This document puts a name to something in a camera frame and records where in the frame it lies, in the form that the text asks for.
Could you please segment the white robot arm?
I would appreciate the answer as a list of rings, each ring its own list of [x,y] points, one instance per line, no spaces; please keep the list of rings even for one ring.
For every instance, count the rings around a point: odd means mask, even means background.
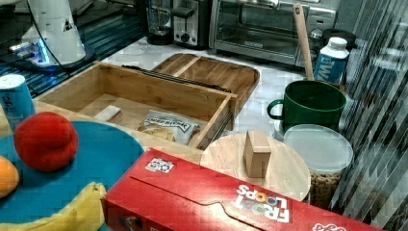
[[[9,51],[39,68],[74,68],[94,51],[83,44],[68,0],[26,0],[33,23]]]

